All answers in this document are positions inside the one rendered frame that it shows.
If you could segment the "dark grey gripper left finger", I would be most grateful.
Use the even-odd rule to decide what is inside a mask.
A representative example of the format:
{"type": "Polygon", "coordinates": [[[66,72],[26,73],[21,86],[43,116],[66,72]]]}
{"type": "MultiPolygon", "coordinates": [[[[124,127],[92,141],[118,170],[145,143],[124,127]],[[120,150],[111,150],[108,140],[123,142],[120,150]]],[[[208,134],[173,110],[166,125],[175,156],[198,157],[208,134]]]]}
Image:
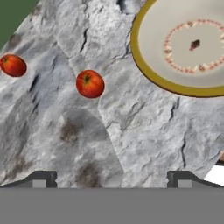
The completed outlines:
{"type": "Polygon", "coordinates": [[[26,178],[2,185],[6,187],[56,188],[56,171],[34,171],[26,178]]]}

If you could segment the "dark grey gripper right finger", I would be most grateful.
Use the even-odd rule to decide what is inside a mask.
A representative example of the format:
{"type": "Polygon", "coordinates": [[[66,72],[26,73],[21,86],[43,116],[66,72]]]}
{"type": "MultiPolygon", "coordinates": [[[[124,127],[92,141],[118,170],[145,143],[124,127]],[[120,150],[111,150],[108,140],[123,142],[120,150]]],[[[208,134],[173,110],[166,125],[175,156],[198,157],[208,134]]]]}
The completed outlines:
{"type": "Polygon", "coordinates": [[[222,188],[204,179],[200,179],[190,171],[168,171],[168,188],[222,188]]]}

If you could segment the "red apple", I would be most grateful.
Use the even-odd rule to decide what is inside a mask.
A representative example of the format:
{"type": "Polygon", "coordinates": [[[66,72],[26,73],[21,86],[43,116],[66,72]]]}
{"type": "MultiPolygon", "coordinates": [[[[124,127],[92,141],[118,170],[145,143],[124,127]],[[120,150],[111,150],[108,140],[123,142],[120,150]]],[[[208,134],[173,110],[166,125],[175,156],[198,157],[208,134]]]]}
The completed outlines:
{"type": "Polygon", "coordinates": [[[21,77],[27,71],[25,61],[15,54],[5,54],[0,59],[0,68],[10,77],[21,77]]]}
{"type": "Polygon", "coordinates": [[[102,95],[105,83],[96,71],[84,70],[76,78],[76,88],[84,97],[97,98],[102,95]]]}

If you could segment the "white cupboard front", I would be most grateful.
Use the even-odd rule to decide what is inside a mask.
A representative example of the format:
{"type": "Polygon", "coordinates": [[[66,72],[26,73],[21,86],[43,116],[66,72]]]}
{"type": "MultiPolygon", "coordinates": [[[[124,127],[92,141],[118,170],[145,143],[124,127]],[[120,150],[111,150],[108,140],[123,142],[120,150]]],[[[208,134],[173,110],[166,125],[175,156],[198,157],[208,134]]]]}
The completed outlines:
{"type": "Polygon", "coordinates": [[[215,165],[205,176],[205,180],[217,185],[224,186],[224,166],[215,165]]]}

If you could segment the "white plate with yellow rim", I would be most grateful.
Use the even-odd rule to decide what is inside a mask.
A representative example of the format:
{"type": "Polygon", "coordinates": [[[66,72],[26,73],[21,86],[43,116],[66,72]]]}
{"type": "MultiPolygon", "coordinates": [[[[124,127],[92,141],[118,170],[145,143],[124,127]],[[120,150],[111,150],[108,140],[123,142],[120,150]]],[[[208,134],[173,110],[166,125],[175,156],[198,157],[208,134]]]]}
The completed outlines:
{"type": "Polygon", "coordinates": [[[161,88],[224,96],[224,0],[147,0],[130,45],[137,67],[161,88]]]}

